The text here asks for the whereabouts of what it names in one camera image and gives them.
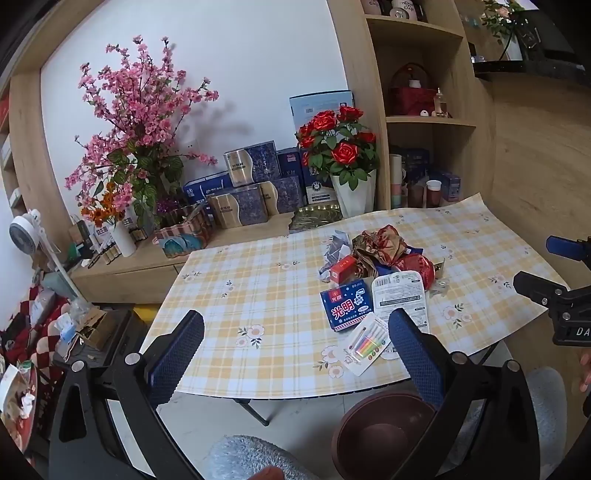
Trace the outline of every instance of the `ceramic mug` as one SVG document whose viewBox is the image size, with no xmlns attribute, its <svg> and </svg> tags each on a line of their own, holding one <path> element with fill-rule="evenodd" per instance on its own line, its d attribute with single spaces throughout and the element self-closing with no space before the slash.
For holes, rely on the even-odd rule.
<svg viewBox="0 0 591 480">
<path fill-rule="evenodd" d="M 406 13 L 408 13 L 408 18 L 410 20 L 417 20 L 417 11 L 414 8 L 414 3 L 412 3 L 411 0 L 392 0 L 392 7 L 402 8 L 406 11 Z"/>
</svg>

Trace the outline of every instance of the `package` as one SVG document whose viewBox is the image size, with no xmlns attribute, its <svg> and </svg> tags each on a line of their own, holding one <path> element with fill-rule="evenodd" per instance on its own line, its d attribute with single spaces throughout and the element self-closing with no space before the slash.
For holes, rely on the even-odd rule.
<svg viewBox="0 0 591 480">
<path fill-rule="evenodd" d="M 234 187 L 281 178 L 275 142 L 264 142 L 224 153 Z"/>
<path fill-rule="evenodd" d="M 305 205 L 306 185 L 304 184 L 304 172 L 302 170 L 300 149 L 298 147 L 293 147 L 279 150 L 279 152 L 277 152 L 277 158 L 279 160 L 279 169 L 281 170 L 281 176 L 283 178 L 298 177 Z"/>
<path fill-rule="evenodd" d="M 306 187 L 306 198 L 310 205 L 337 201 L 331 179 L 321 181 L 316 178 L 318 171 L 315 167 L 302 167 L 302 173 Z"/>
<path fill-rule="evenodd" d="M 330 328 L 340 332 L 357 325 L 373 311 L 369 289 L 363 280 L 355 280 L 339 288 L 320 292 Z"/>
<path fill-rule="evenodd" d="M 335 357 L 359 377 L 389 344 L 388 323 L 370 312 L 350 335 L 339 342 Z"/>
<path fill-rule="evenodd" d="M 193 209 L 184 223 L 155 232 L 160 248 L 167 258 L 182 257 L 204 249 L 213 235 L 213 225 L 202 203 Z"/>
<path fill-rule="evenodd" d="M 304 206 L 298 177 L 269 180 L 259 183 L 269 216 L 295 212 Z"/>
<path fill-rule="evenodd" d="M 221 228 L 254 225 L 269 220 L 265 199 L 258 185 L 222 190 L 208 195 L 207 202 Z"/>
<path fill-rule="evenodd" d="M 460 189 L 462 187 L 462 179 L 460 177 L 446 171 L 434 170 L 429 172 L 429 178 L 441 182 L 441 196 L 445 201 L 460 201 Z"/>
<path fill-rule="evenodd" d="M 185 184 L 183 191 L 191 205 L 201 205 L 205 202 L 205 197 L 207 197 L 207 195 L 230 188 L 232 188 L 230 174 L 227 171 L 223 171 L 221 173 L 216 173 L 215 175 L 190 181 Z M 209 205 L 206 206 L 206 212 L 208 214 L 212 212 Z"/>
<path fill-rule="evenodd" d="M 290 98 L 291 114 L 295 130 L 310 122 L 318 113 L 333 110 L 338 113 L 342 106 L 354 106 L 350 90 L 311 93 Z"/>
<path fill-rule="evenodd" d="M 94 307 L 82 319 L 76 332 L 87 345 L 102 350 L 116 327 L 116 314 Z"/>
</svg>

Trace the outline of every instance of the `floor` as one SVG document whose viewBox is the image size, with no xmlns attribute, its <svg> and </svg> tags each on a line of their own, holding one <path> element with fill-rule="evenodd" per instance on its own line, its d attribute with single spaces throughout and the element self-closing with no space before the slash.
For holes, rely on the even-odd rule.
<svg viewBox="0 0 591 480">
<path fill-rule="evenodd" d="M 472 358 L 478 361 L 482 353 Z M 509 357 L 502 343 L 486 362 L 500 366 Z M 160 417 L 187 458 L 207 479 L 207 455 L 224 435 L 250 435 L 289 451 L 319 478 L 340 480 L 330 454 L 330 442 L 343 415 L 355 404 L 382 390 L 415 391 L 410 381 L 378 390 L 325 398 L 253 401 L 252 406 L 271 425 L 263 427 L 241 406 L 224 398 L 175 393 L 158 408 Z M 110 402 L 119 435 L 133 465 L 152 473 L 125 421 L 118 402 Z"/>
</svg>

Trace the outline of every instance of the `bag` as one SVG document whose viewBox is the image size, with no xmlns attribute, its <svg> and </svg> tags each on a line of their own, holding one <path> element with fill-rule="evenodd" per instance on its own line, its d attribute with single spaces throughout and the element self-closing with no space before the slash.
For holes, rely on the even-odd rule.
<svg viewBox="0 0 591 480">
<path fill-rule="evenodd" d="M 431 115 L 435 110 L 434 98 L 437 95 L 437 90 L 408 86 L 411 79 L 410 73 L 414 69 L 420 69 L 424 74 L 421 85 L 431 86 L 433 84 L 429 73 L 418 63 L 407 63 L 402 66 L 394 74 L 390 83 L 389 110 L 391 115 L 420 116 L 423 110 L 426 110 Z"/>
</svg>

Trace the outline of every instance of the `pencil package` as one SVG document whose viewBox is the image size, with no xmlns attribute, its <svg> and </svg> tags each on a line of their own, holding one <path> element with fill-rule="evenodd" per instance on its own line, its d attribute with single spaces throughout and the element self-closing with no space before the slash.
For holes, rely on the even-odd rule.
<svg viewBox="0 0 591 480">
<path fill-rule="evenodd" d="M 351 334 L 339 342 L 335 356 L 359 377 L 389 345 L 388 325 L 370 312 Z"/>
</svg>

